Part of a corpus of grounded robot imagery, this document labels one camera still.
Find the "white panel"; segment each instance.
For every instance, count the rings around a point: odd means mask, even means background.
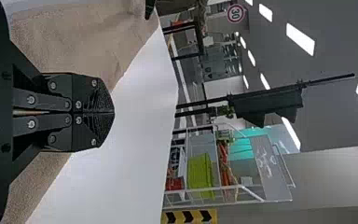
[[[112,92],[103,146],[71,157],[27,223],[159,223],[177,96],[158,28]]]

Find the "ceiling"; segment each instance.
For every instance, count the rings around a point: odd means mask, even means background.
[[[243,29],[256,66],[243,57],[250,90],[264,90],[260,73],[271,88],[355,73],[358,75],[358,0],[254,0],[249,9],[249,31]],[[258,12],[258,4],[273,12],[272,22]],[[286,23],[315,40],[310,56],[286,36]],[[299,109],[295,131],[301,151],[358,146],[358,79],[304,91],[305,107]]]

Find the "red sign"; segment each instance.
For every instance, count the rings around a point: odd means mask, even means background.
[[[232,23],[238,23],[245,17],[245,9],[240,4],[234,4],[227,11],[227,18]]]

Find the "black pole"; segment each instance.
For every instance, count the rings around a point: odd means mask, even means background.
[[[187,103],[187,104],[177,105],[177,106],[176,106],[176,109],[182,109],[182,108],[187,108],[187,107],[196,106],[196,105],[213,104],[213,103],[217,103],[217,102],[221,102],[221,101],[226,101],[226,100],[227,100],[227,97],[226,97],[226,96],[223,96],[223,97],[213,98],[213,99],[204,100],[204,101],[197,101],[197,102],[191,102],[191,103]]]
[[[355,74],[350,73],[350,74],[338,76],[338,77],[327,77],[327,78],[322,78],[322,79],[318,79],[318,80],[314,80],[314,81],[309,81],[308,83],[306,83],[306,85],[307,86],[324,85],[324,84],[329,84],[331,82],[338,81],[341,79],[347,79],[347,78],[353,78],[353,77],[355,77]]]
[[[353,78],[353,77],[355,77],[355,74],[351,73],[351,74],[347,74],[347,75],[343,75],[343,76],[328,77],[328,78],[322,78],[322,79],[318,79],[318,80],[314,80],[314,81],[302,82],[302,83],[298,83],[298,84],[295,84],[292,86],[307,88],[308,86],[324,85],[324,84],[328,84],[328,83],[338,81],[341,79],[348,79],[348,78]],[[187,104],[177,105],[176,109],[182,109],[182,108],[187,108],[187,107],[196,106],[196,105],[207,105],[207,104],[212,104],[212,103],[217,103],[217,102],[227,101],[227,100],[228,100],[228,96],[223,96],[223,97],[208,99],[208,100],[204,100],[204,101],[197,101],[197,102],[191,102],[191,103],[187,103]]]
[[[205,114],[205,113],[206,114],[212,114],[212,113],[215,113],[215,111],[216,111],[215,107],[208,107],[208,108],[204,108],[204,109],[198,109],[198,110],[192,110],[192,111],[176,113],[175,117],[180,118],[180,117],[186,117],[186,116],[198,115],[198,114]]]

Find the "bolt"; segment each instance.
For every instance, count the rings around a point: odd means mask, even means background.
[[[9,143],[1,146],[2,152],[9,152],[11,150],[11,145]]]
[[[57,84],[56,84],[55,82],[50,82],[50,88],[51,88],[52,90],[57,89]]]
[[[36,123],[34,122],[33,119],[31,119],[30,121],[28,121],[28,128],[29,128],[29,129],[33,129],[34,126],[36,126]]]
[[[81,117],[77,117],[76,118],[76,124],[81,124],[81,122],[83,122]]]
[[[81,102],[80,101],[76,101],[76,108],[80,109],[81,108]]]
[[[71,122],[71,118],[70,118],[70,117],[66,117],[66,118],[65,118],[65,123],[66,123],[66,124],[69,124],[70,122]]]
[[[30,104],[30,105],[33,105],[33,104],[34,104],[35,98],[33,97],[33,95],[30,95],[30,96],[27,97],[27,102],[28,102],[28,104]]]
[[[48,142],[50,144],[53,144],[55,143],[55,141],[57,141],[57,137],[55,135],[52,135],[49,139],[48,139]]]

